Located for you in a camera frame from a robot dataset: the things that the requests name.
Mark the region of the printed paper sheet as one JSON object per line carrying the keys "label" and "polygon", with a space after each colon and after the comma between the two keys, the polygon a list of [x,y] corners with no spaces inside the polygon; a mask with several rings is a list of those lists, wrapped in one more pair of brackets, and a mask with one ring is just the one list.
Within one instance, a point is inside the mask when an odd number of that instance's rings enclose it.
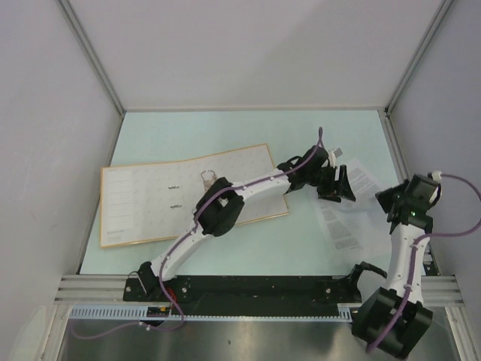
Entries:
{"label": "printed paper sheet", "polygon": [[376,194],[389,188],[358,159],[346,163],[347,176],[356,197],[355,202],[342,201],[338,208],[343,212],[365,212],[380,209]]}

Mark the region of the yellow ring binder folder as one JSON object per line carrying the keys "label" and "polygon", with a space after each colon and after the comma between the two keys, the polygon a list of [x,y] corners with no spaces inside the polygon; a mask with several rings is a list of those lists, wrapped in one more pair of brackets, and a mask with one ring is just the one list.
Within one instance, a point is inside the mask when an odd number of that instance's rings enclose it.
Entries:
{"label": "yellow ring binder folder", "polygon": [[100,246],[176,238],[205,194],[200,176],[205,170],[234,183],[267,174],[274,162],[268,146],[260,144],[177,162],[103,168]]}

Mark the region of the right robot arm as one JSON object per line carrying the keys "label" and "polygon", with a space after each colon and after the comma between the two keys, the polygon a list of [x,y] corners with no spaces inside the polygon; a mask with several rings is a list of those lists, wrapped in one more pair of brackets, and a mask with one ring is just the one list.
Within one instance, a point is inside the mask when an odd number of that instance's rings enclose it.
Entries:
{"label": "right robot arm", "polygon": [[364,275],[346,283],[348,296],[363,302],[353,318],[352,334],[366,342],[368,352],[380,349],[405,360],[431,325],[433,313],[422,297],[422,264],[433,229],[428,211],[441,194],[439,171],[416,174],[376,194],[390,225],[392,251],[386,281],[375,292]]}

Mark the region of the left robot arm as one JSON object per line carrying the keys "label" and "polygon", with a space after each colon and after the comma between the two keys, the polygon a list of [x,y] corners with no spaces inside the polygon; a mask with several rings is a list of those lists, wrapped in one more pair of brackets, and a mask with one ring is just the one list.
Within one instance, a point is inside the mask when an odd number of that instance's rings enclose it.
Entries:
{"label": "left robot arm", "polygon": [[340,150],[311,147],[303,156],[294,156],[273,171],[252,180],[230,182],[217,179],[195,206],[187,230],[160,256],[141,264],[129,274],[123,293],[127,302],[151,302],[172,294],[166,282],[208,239],[230,232],[242,210],[251,202],[271,196],[283,196],[308,185],[316,189],[319,199],[340,203],[356,201],[345,165],[337,165]]}

